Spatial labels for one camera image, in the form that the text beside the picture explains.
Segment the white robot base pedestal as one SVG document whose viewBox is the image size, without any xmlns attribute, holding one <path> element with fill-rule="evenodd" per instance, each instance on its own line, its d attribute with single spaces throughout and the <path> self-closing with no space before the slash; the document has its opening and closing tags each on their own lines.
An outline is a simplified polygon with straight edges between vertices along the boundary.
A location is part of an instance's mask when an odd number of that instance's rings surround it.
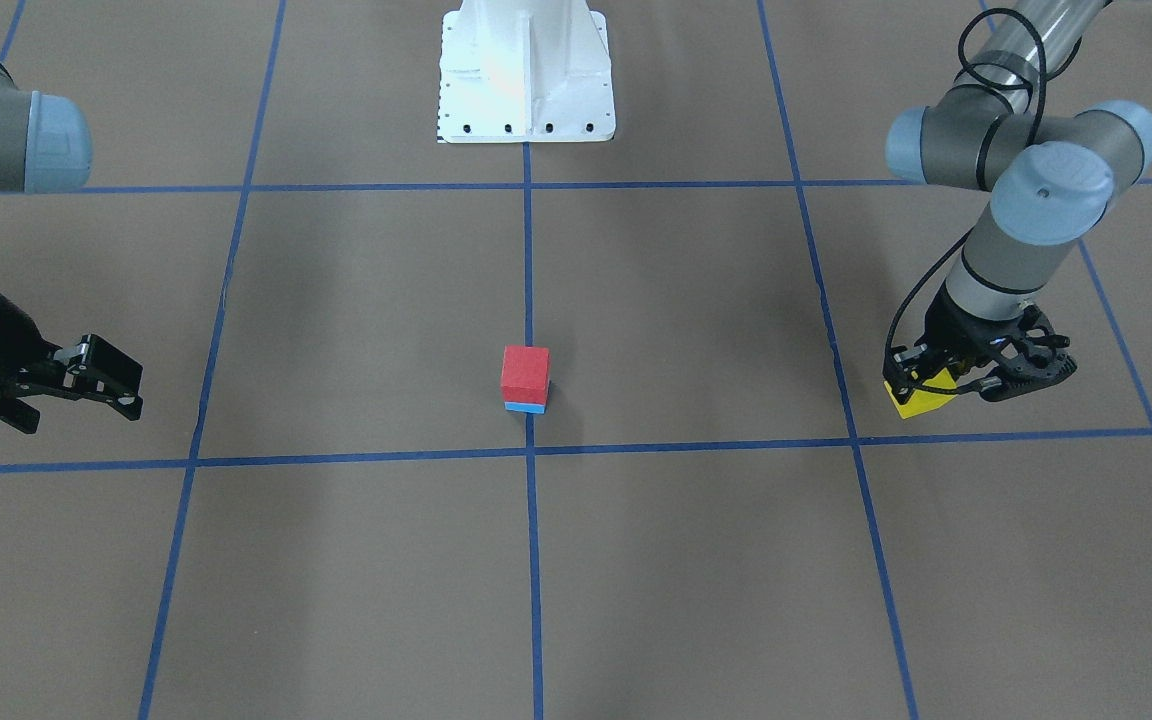
<svg viewBox="0 0 1152 720">
<path fill-rule="evenodd" d="M 444 14 L 435 141 L 594 143 L 617 131 L 608 20 L 585 1 Z"/>
</svg>

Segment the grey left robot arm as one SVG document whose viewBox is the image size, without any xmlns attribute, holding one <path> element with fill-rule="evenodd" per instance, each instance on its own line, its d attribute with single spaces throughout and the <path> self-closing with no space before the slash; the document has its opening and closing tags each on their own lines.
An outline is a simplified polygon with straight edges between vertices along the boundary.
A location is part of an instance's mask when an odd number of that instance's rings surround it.
<svg viewBox="0 0 1152 720">
<path fill-rule="evenodd" d="M 1069 338 L 1037 305 L 1076 242 L 1152 164 L 1152 113 L 1107 101 L 1071 118 L 1048 113 L 1051 82 L 1078 53 L 1102 1 L 1020 1 L 993 8 L 996 29 L 932 106 L 890 126 L 886 161 L 899 179 L 977 190 L 986 209 L 925 278 L 942 276 L 910 346 L 888 342 L 882 378 L 901 414 L 952 397 L 988 402 L 1064 382 Z"/>
</svg>

